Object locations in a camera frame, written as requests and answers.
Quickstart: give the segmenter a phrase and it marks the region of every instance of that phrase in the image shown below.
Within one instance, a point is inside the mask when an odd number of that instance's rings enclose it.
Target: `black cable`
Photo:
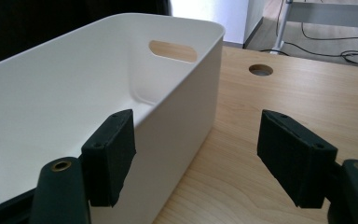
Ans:
[[[275,29],[275,33],[276,33],[276,36],[278,36],[278,26],[279,26],[279,18],[281,16],[281,13],[282,13],[282,6],[283,6],[283,1],[282,0],[282,3],[281,3],[281,8],[280,8],[280,11],[278,13],[278,19],[277,19],[277,24],[276,24],[276,29]],[[358,39],[358,37],[341,37],[341,38],[314,38],[314,37],[309,37],[305,34],[304,32],[304,23],[301,23],[301,30],[302,30],[302,33],[303,35],[308,38],[308,39],[312,39],[312,40],[343,40],[343,39]],[[306,49],[303,49],[301,48],[299,45],[296,45],[296,44],[293,44],[293,43],[290,43],[290,42],[285,42],[285,44],[287,45],[291,45],[291,46],[294,46],[298,49],[301,49],[309,54],[313,54],[313,55],[318,55],[318,56],[324,56],[324,57],[333,57],[333,58],[343,58],[346,62],[348,63],[355,63],[355,64],[358,64],[358,62],[354,61],[354,60],[351,60],[350,58],[352,57],[358,57],[358,50],[345,50],[343,52],[341,52],[341,54],[339,55],[331,55],[331,54],[321,54],[321,53],[315,53],[315,52],[311,52],[309,50],[306,50]]]
[[[290,56],[289,54],[287,54],[287,53],[285,53],[283,51],[277,50],[277,49],[262,49],[262,50],[260,50],[260,52],[266,52],[266,51],[278,52],[279,54],[282,54],[282,55],[285,55],[285,56]]]

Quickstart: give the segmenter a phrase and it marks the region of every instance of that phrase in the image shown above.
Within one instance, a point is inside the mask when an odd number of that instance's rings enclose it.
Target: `storage box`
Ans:
[[[151,223],[213,125],[223,34],[208,21],[121,14],[0,62],[0,203],[132,108],[137,154],[120,199],[91,216]],[[190,46],[197,59],[158,56],[153,40]]]

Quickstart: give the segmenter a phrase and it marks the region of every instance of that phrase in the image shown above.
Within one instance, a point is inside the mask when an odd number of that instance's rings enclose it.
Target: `white wall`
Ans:
[[[264,2],[265,0],[171,0],[171,6],[174,17],[218,22],[226,28],[224,41],[243,44],[245,37],[249,36],[260,21]]]

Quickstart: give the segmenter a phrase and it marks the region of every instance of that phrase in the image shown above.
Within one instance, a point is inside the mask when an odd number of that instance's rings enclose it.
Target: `cutout handle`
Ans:
[[[197,52],[190,46],[152,40],[149,43],[149,48],[154,54],[161,57],[187,63],[194,63],[197,60]]]

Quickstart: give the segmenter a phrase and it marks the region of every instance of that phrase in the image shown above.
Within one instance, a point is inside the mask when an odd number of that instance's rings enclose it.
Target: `wooden table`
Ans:
[[[250,73],[257,63],[273,74]],[[224,47],[213,128],[156,224],[327,223],[327,200],[322,210],[296,208],[256,156],[262,109],[338,147],[338,163],[358,159],[358,67]]]

